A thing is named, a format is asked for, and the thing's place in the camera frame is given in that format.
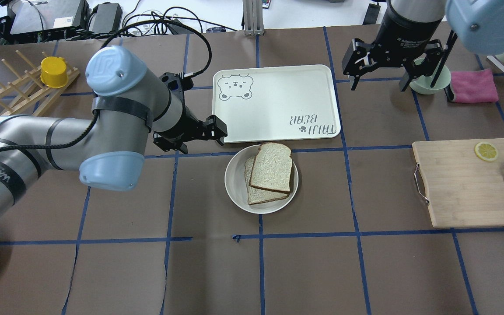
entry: pink towel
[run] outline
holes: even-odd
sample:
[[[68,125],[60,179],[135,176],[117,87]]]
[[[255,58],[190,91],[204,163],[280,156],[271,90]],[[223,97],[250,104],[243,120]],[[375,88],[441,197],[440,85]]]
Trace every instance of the pink towel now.
[[[499,96],[495,88],[494,76],[491,69],[481,71],[454,71],[451,72],[450,92],[447,92],[451,102],[497,102]]]

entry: white plate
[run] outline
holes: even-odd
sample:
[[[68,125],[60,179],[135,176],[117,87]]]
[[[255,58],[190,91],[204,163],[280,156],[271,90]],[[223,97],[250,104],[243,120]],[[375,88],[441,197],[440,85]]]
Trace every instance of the white plate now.
[[[248,190],[246,189],[246,181],[244,180],[244,163],[249,158],[258,154],[259,147],[260,145],[249,146],[232,157],[224,172],[224,187],[227,190],[228,197],[230,197],[232,202],[240,207],[240,209],[254,214],[270,214],[286,206],[297,193],[298,170],[293,162],[293,189],[289,197],[283,200],[260,203],[259,205],[248,205]]]
[[[213,77],[213,114],[227,124],[228,144],[341,131],[332,72],[322,64],[221,70]]]

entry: brown table surface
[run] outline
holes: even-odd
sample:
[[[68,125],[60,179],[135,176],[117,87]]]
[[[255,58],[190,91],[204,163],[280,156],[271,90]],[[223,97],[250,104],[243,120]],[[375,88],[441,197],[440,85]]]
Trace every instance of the brown table surface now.
[[[370,42],[377,29],[206,34],[212,64],[186,92],[200,118],[211,112],[218,70],[333,67],[343,131],[286,142],[301,177],[294,200],[264,216],[231,202],[224,170],[248,143],[190,142],[186,156],[150,143],[140,182],[127,193],[48,171],[0,219],[0,315],[156,315],[165,287],[165,315],[504,314],[504,227],[433,229],[411,149],[414,141],[504,138],[504,75],[457,44],[448,67],[493,68],[498,103],[399,92],[397,69],[370,73],[350,91],[341,59],[353,37]],[[449,31],[442,24],[435,38],[445,42]],[[198,70],[207,57],[194,35],[116,43],[158,75]],[[18,61],[16,48],[35,62],[42,50],[66,58],[82,75],[48,116],[90,118],[84,68],[101,44],[0,46],[0,59]],[[0,80],[8,78],[0,63]]]

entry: bear face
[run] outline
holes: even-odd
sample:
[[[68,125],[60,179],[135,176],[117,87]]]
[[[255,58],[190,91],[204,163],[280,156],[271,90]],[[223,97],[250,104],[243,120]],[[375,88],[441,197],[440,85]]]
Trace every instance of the bear face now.
[[[235,74],[232,76],[223,76],[217,82],[220,88],[219,99],[226,101],[229,98],[243,98],[248,100],[252,97],[250,87],[254,83],[254,79],[248,74],[242,76]]]

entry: wooden cutting board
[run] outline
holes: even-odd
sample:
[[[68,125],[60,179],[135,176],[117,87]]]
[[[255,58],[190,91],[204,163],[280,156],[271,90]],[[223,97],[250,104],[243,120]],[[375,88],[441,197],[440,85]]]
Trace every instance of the wooden cutting board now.
[[[496,161],[476,156],[480,141],[498,149]],[[504,138],[414,142],[413,153],[433,227],[504,226]]]

